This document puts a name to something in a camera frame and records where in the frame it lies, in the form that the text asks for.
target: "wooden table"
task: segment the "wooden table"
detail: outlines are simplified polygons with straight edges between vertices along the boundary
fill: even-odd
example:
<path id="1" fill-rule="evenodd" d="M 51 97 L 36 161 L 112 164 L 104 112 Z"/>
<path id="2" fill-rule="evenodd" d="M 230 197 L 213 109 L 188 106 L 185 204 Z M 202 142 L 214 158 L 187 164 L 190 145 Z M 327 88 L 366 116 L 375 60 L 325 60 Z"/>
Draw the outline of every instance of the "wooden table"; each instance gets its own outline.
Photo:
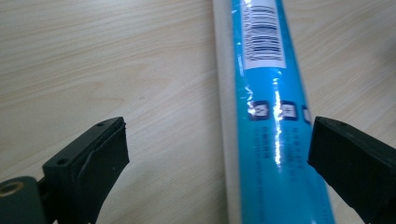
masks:
<path id="1" fill-rule="evenodd" d="M 313 115 L 396 147 L 394 1 L 284 3 Z M 216 65 L 208 0 L 0 1 L 0 181 L 123 116 L 131 163 L 98 222 L 227 223 Z"/>

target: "black plastic part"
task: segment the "black plastic part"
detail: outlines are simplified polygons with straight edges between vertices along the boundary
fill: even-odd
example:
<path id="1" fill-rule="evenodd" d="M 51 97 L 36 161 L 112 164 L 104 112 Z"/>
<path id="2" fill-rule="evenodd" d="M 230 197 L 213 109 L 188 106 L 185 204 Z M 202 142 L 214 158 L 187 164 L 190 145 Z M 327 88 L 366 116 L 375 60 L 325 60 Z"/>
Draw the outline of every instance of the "black plastic part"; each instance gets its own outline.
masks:
<path id="1" fill-rule="evenodd" d="M 22 176 L 0 184 L 0 223 L 47 223 L 34 178 Z"/>
<path id="2" fill-rule="evenodd" d="M 365 223 L 396 223 L 396 150 L 356 128 L 317 117 L 308 163 Z"/>
<path id="3" fill-rule="evenodd" d="M 57 207 L 49 215 L 60 224 L 95 223 L 107 194 L 128 162 L 123 118 L 92 126 L 43 165 L 43 188 L 50 189 L 56 198 L 56 202 L 45 204 L 48 210 Z"/>

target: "tabletop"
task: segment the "tabletop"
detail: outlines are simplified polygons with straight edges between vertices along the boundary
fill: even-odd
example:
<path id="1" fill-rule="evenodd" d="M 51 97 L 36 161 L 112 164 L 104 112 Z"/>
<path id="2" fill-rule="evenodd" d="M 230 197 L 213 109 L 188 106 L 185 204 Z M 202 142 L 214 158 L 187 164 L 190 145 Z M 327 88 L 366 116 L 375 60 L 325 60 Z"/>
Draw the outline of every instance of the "tabletop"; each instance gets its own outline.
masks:
<path id="1" fill-rule="evenodd" d="M 393 0 L 284 0 L 312 115 L 396 147 Z M 122 116 L 98 223 L 227 223 L 212 1 L 0 1 L 0 182 Z M 337 223 L 361 224 L 329 188 Z"/>

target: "light wood surface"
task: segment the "light wood surface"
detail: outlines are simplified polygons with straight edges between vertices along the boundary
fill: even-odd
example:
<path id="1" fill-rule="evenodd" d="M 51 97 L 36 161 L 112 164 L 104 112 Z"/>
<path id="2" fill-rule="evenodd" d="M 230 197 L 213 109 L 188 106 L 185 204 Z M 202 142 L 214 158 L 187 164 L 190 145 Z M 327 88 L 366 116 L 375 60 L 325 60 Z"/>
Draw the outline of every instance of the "light wood surface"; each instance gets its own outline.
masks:
<path id="1" fill-rule="evenodd" d="M 284 3 L 313 116 L 396 147 L 396 3 Z M 227 223 L 211 1 L 0 1 L 0 181 L 117 116 L 131 163 L 99 223 Z"/>

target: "white barcode label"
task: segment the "white barcode label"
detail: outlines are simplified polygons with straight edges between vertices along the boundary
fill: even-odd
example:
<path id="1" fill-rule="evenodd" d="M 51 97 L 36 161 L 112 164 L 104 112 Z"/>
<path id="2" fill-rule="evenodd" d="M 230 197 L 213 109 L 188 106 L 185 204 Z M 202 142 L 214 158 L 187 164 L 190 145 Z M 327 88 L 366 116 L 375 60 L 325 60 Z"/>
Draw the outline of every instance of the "white barcode label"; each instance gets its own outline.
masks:
<path id="1" fill-rule="evenodd" d="M 250 0 L 242 4 L 245 69 L 286 68 L 276 0 Z"/>

